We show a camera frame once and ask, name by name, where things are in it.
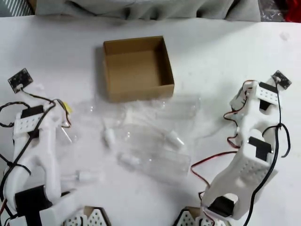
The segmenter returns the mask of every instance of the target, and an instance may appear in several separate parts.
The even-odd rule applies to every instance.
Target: black cable
[[[6,224],[7,224],[11,219],[12,219],[11,217],[10,217],[10,218],[7,218],[6,221],[5,221],[5,223],[4,223],[4,226],[6,226]]]
[[[274,152],[274,158],[273,161],[271,163],[271,167],[269,168],[267,174],[265,175],[265,177],[263,178],[263,180],[261,181],[261,183],[257,186],[257,188],[253,191],[252,196],[251,196],[251,203],[250,203],[250,210],[249,210],[249,214],[246,218],[246,221],[244,223],[244,226],[247,226],[247,224],[250,221],[252,212],[253,212],[253,207],[254,207],[254,202],[255,202],[255,197],[256,194],[260,191],[260,189],[264,186],[264,184],[267,182],[267,180],[269,179],[270,175],[272,174],[274,167],[276,165],[277,162],[277,158],[278,158],[278,152],[279,152],[279,137],[278,137],[278,130],[281,129],[281,127],[283,127],[285,129],[286,132],[286,136],[287,136],[287,151],[285,153],[285,155],[283,155],[282,157],[285,158],[290,150],[291,150],[291,139],[290,139],[290,135],[288,132],[287,127],[281,122],[281,106],[280,106],[280,101],[279,101],[279,91],[277,88],[277,81],[275,81],[276,84],[276,90],[277,90],[277,97],[278,97],[278,107],[279,107],[279,124],[276,126],[269,126],[267,127],[263,132],[262,132],[262,136],[271,128],[275,128],[275,141],[276,141],[276,145],[275,145],[275,152]]]
[[[33,130],[33,133],[31,134],[31,136],[29,137],[29,139],[27,140],[26,144],[24,145],[23,149],[21,150],[21,152],[19,153],[19,155],[16,157],[16,159],[13,162],[13,165],[7,170],[7,172],[4,174],[3,179],[0,183],[0,198],[3,201],[4,200],[4,195],[3,195],[3,191],[4,191],[4,185],[5,182],[9,176],[9,174],[11,173],[11,171],[13,170],[13,168],[17,165],[18,161],[20,160],[20,158],[22,157],[22,155],[24,154],[26,148],[28,147],[28,145],[30,144],[30,142],[32,141],[32,139],[35,137],[35,135],[37,134],[37,132],[39,131],[39,126],[42,123],[43,119],[45,118],[45,116],[47,115],[47,113],[56,106],[56,103],[52,100],[50,100],[51,103],[53,104],[51,107],[49,107],[41,116],[40,120],[38,121],[36,127]],[[5,210],[7,211],[7,213],[9,214],[10,217],[14,217],[14,215],[12,214],[12,212],[10,211],[10,209],[8,208],[8,206],[5,207]]]
[[[53,100],[50,100],[50,99],[48,99],[48,98],[46,98],[46,97],[40,97],[40,96],[34,95],[34,94],[32,94],[32,93],[28,93],[28,92],[24,91],[23,88],[21,88],[21,91],[24,92],[24,93],[26,93],[26,94],[29,95],[29,96],[34,97],[34,98],[38,98],[38,99],[42,99],[42,100],[47,100],[47,101],[49,101],[49,102],[51,102],[51,103],[53,102]]]
[[[246,218],[246,221],[244,223],[244,226],[247,226],[252,212],[253,212],[253,207],[254,207],[254,201],[255,201],[255,196],[257,194],[257,192],[259,192],[259,190],[264,186],[264,184],[267,182],[267,180],[269,179],[270,175],[272,174],[272,171],[274,170],[274,167],[276,165],[277,162],[277,157],[278,157],[278,151],[279,151],[279,140],[278,140],[278,129],[279,127],[277,126],[275,129],[275,139],[276,139],[276,146],[275,146],[275,152],[274,152],[274,158],[273,158],[273,162],[271,164],[271,167],[269,168],[269,171],[267,172],[267,174],[265,175],[265,177],[263,178],[263,180],[261,181],[261,183],[258,185],[258,187],[253,191],[252,196],[251,196],[251,204],[250,204],[250,210],[249,210],[249,214]]]
[[[2,111],[3,108],[7,107],[7,106],[11,106],[11,105],[24,105],[26,106],[27,108],[30,108],[30,106],[25,103],[25,102],[22,102],[22,101],[15,101],[15,102],[9,102],[9,103],[6,103],[4,104],[3,106],[0,107],[0,112]],[[14,126],[14,123],[11,122],[10,124],[6,125],[6,124],[3,124],[0,122],[0,126],[2,127],[5,127],[5,128],[10,128],[10,127],[13,127]]]
[[[9,167],[11,167],[11,166],[13,165],[13,162],[7,160],[7,158],[5,158],[2,154],[0,154],[0,158],[1,158],[4,162],[6,162],[6,164],[7,164]],[[21,165],[21,164],[16,164],[16,166],[19,166],[19,167],[24,168],[24,169],[29,173],[29,175],[32,174],[32,172],[31,172],[26,166]]]

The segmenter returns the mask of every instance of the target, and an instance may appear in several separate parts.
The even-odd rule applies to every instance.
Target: cardboard box
[[[112,102],[173,95],[174,78],[162,36],[105,41],[103,49]]]

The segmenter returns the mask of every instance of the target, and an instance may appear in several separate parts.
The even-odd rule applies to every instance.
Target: clear plastic packaging
[[[106,129],[104,139],[109,148],[126,146],[131,148],[159,149],[164,143],[163,136],[157,131],[147,126],[134,124]]]
[[[78,141],[79,133],[74,127],[70,128],[57,128],[56,139],[61,145],[70,145]]]
[[[191,119],[200,109],[199,95],[177,95],[171,99],[153,100],[156,108],[155,117],[162,119]]]
[[[118,161],[130,170],[139,170],[163,182],[182,182],[190,167],[190,157],[168,150],[146,152],[131,150],[120,153]]]
[[[72,108],[74,119],[91,128],[119,126],[126,116],[122,105],[107,103],[99,97],[74,104]]]
[[[109,148],[123,146],[139,149],[157,150],[170,147],[172,150],[182,149],[185,143],[175,131],[166,131],[150,126],[127,124],[114,129],[106,129],[104,140]]]

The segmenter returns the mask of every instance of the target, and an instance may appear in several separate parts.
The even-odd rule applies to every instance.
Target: plastic wrap
[[[190,167],[190,157],[168,150],[144,152],[131,150],[120,153],[118,161],[131,170],[139,170],[159,181],[182,182]]]
[[[285,0],[259,0],[261,21],[284,22],[288,8]]]

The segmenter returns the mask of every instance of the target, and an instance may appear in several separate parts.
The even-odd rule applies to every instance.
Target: white surface
[[[299,220],[301,200],[301,24],[226,22],[205,19],[161,22],[121,21],[108,18],[67,17],[0,18],[0,103],[17,99],[7,79],[26,67],[50,96],[68,103],[90,99],[102,86],[102,43],[105,40],[164,35],[171,62],[175,93],[197,92],[202,96],[204,118],[200,136],[230,108],[228,102],[246,79],[266,81],[276,70],[293,84],[283,93],[283,123],[291,133],[292,150],[279,158],[279,173],[266,186],[254,208],[250,225],[293,225]],[[16,108],[1,112],[12,121]],[[0,128],[1,153],[11,158],[12,130]],[[233,128],[198,139],[193,161],[230,150],[226,137]],[[286,150],[280,132],[280,155]],[[186,183],[168,186],[115,163],[99,142],[99,134],[83,135],[62,159],[63,173],[79,168],[101,169],[106,180],[86,193],[91,206],[102,206],[115,226],[171,225],[187,205],[198,206],[198,192],[205,185],[189,174]],[[224,169],[232,156],[212,160],[196,170],[209,181]],[[245,216],[233,225],[242,225]]]

